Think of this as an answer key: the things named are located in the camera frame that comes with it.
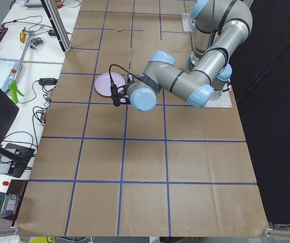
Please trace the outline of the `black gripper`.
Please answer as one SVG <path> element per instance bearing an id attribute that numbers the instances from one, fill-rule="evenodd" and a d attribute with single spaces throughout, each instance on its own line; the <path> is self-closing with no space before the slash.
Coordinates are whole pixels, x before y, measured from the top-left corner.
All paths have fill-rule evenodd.
<path id="1" fill-rule="evenodd" d="M 111 99 L 115 106 L 121 104 L 130 104 L 130 100 L 127 95 L 127 89 L 135 83 L 134 79 L 137 78 L 134 74 L 127 75 L 127 84 L 117 87 L 111 75 Z"/>

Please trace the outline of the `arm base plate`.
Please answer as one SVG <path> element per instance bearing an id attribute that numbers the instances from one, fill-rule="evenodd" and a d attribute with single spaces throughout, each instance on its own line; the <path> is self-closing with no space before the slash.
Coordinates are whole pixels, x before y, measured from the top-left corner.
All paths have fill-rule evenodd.
<path id="1" fill-rule="evenodd" d="M 195 25 L 196 18 L 193 18 L 190 13 L 182 13 L 181 18 L 184 33 L 194 33 L 197 31 Z"/>
<path id="2" fill-rule="evenodd" d="M 228 80 L 221 80 L 219 78 L 215 78 L 212 82 L 212 87 L 214 88 L 214 92 L 212 96 L 209 98 L 207 103 L 205 104 L 205 108 L 232 108 L 232 101 L 230 97 L 230 87 Z"/>

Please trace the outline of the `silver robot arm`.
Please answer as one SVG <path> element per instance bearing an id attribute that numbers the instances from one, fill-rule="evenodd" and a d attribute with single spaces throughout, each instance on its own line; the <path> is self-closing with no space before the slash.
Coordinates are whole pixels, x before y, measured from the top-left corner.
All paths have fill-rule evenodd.
<path id="1" fill-rule="evenodd" d="M 156 51 L 137 82 L 117 87 L 110 81 L 115 106 L 131 104 L 141 112 L 151 111 L 156 95 L 165 89 L 196 108 L 205 106 L 216 90 L 214 80 L 227 67 L 236 48 L 246 41 L 252 29 L 252 14 L 243 1 L 195 1 L 188 26 L 197 30 L 193 52 L 184 72 L 175 59 Z"/>

